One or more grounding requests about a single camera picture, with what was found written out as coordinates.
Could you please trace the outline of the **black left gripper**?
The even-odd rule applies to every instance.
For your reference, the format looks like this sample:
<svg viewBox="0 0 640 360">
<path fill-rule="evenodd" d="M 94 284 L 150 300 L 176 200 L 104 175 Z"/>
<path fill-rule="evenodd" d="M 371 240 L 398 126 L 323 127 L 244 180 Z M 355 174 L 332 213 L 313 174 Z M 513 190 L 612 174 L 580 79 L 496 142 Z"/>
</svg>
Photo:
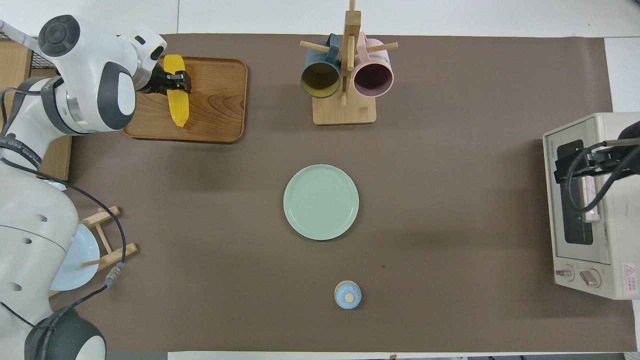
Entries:
<svg viewBox="0 0 640 360">
<path fill-rule="evenodd" d="M 156 63 L 151 71 L 150 79 L 137 92 L 143 94 L 167 95 L 167 91 L 181 91 L 186 94 L 191 93 L 190 84 L 176 84 L 176 82 L 190 82 L 191 77 L 187 71 L 176 71 L 170 73 L 165 71 L 159 63 Z"/>
</svg>

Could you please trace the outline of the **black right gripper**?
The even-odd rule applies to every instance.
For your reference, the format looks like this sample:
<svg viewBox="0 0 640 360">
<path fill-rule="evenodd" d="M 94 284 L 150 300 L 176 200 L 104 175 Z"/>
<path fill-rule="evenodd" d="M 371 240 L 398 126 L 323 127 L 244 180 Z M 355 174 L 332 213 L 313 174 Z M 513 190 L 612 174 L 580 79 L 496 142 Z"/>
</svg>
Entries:
<svg viewBox="0 0 640 360">
<path fill-rule="evenodd" d="M 554 178 L 561 184 L 568 178 L 597 177 L 612 173 L 626 157 L 619 146 L 585 146 L 582 140 L 562 144 L 556 151 Z"/>
</svg>

